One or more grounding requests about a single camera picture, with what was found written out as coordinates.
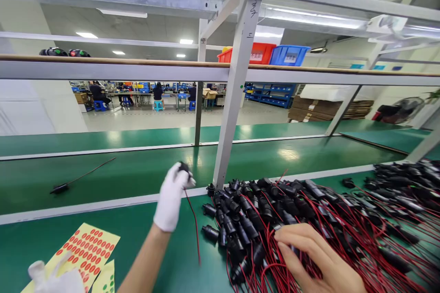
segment gloved hand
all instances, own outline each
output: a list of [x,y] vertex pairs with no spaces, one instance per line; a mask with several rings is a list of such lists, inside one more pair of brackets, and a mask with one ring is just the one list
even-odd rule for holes
[[179,211],[183,189],[192,188],[196,181],[193,174],[181,170],[181,163],[175,163],[168,171],[160,188],[159,201],[154,215],[154,223],[165,232],[173,232],[179,220]]

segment blue stool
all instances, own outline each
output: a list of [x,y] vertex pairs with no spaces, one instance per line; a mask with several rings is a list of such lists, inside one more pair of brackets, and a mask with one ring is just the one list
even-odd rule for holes
[[196,109],[196,101],[189,101],[189,110],[193,111]]
[[128,96],[122,96],[122,106],[130,106],[131,105],[131,103],[130,103],[130,101],[128,100]]
[[105,112],[108,110],[103,101],[94,101],[93,104],[95,106],[95,111]]
[[164,110],[163,106],[162,106],[162,101],[154,101],[154,111],[155,112],[159,112],[160,110]]

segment label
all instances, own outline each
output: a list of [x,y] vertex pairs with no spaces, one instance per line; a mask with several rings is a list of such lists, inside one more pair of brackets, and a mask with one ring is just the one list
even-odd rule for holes
[[262,61],[263,60],[263,53],[252,53],[250,60]]
[[296,53],[287,53],[284,58],[284,63],[296,63],[298,58],[298,54]]

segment stack of cardboard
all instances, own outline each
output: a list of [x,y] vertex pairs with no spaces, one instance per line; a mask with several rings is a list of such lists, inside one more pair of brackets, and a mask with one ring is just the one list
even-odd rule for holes
[[[343,119],[364,119],[374,101],[352,102]],[[288,117],[296,121],[332,120],[342,102],[330,102],[295,96]]]

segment worker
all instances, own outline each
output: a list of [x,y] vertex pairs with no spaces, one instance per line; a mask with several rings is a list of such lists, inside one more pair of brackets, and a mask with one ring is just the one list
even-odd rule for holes
[[[118,83],[118,87],[116,87],[118,90],[120,91],[124,91],[127,90],[126,86],[124,85],[123,82],[119,82]],[[119,97],[119,104],[122,106],[122,95],[118,95]],[[133,100],[132,97],[130,95],[125,95],[125,97],[128,98],[128,100],[130,101],[130,104],[133,105]]]
[[154,100],[155,101],[162,101],[162,107],[165,110],[165,103],[162,98],[162,95],[164,94],[164,90],[162,89],[162,85],[160,82],[156,84],[156,87],[153,88],[153,94],[154,94]]
[[90,92],[92,93],[94,101],[103,101],[105,105],[108,107],[111,99],[105,97],[105,90],[99,85],[99,82],[93,81],[93,84],[89,87]]
[[[181,163],[174,164],[165,176],[160,188],[153,225],[118,293],[153,291],[171,233],[177,226],[182,190],[193,187],[196,183],[191,173],[179,171],[180,166]],[[303,293],[367,292],[358,273],[309,224],[283,226],[276,231],[274,237],[287,268],[301,286]],[[320,268],[322,279],[311,278],[289,246],[306,252]]]
[[188,89],[188,92],[189,92],[188,101],[195,101],[197,96],[197,87],[195,82],[192,83],[192,87]]

